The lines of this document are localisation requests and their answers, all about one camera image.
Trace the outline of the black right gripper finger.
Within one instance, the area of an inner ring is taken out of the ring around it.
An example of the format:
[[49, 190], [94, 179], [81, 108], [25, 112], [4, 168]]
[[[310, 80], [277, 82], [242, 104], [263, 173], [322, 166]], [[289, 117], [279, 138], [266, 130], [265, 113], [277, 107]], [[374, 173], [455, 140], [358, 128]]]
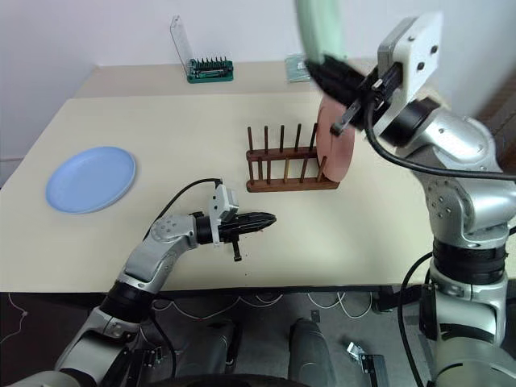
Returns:
[[324, 85], [362, 85], [369, 81], [369, 76], [359, 73], [346, 61], [324, 55], [321, 81]]
[[322, 63], [306, 60], [305, 65], [310, 77], [327, 96], [344, 106], [350, 106], [357, 99], [359, 85], [324, 85], [321, 81]]

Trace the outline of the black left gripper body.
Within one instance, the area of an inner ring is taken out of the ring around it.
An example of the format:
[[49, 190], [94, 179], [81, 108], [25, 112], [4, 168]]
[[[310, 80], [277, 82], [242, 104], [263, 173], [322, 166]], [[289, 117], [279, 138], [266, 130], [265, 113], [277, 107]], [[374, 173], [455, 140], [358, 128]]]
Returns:
[[235, 262], [242, 260], [239, 249], [239, 236], [246, 231], [246, 220], [246, 216], [235, 216], [231, 221], [222, 223], [218, 228], [220, 241], [223, 243], [231, 243]]

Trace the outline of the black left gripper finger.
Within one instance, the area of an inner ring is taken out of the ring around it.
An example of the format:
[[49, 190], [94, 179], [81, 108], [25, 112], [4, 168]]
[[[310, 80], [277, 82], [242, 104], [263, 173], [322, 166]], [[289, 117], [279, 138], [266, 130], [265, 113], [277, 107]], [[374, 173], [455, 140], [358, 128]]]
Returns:
[[272, 225], [277, 217], [267, 212], [253, 211], [241, 214], [240, 220], [247, 225]]
[[273, 225], [273, 222], [258, 222], [258, 223], [246, 223], [241, 227], [241, 234], [250, 234], [258, 231], [262, 231], [267, 227]]

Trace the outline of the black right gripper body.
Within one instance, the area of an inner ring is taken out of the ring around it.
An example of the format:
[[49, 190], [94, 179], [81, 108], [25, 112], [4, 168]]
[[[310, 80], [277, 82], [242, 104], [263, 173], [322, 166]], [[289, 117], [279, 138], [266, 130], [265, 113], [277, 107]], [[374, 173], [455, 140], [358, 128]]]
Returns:
[[394, 91], [402, 85], [402, 80], [402, 64], [393, 64], [382, 75], [376, 67], [359, 83], [352, 83], [349, 73], [338, 83], [339, 100], [345, 101], [346, 108], [342, 117], [331, 124], [330, 133], [342, 135], [348, 126], [358, 127], [365, 119], [368, 104], [373, 103], [373, 111], [389, 104]]

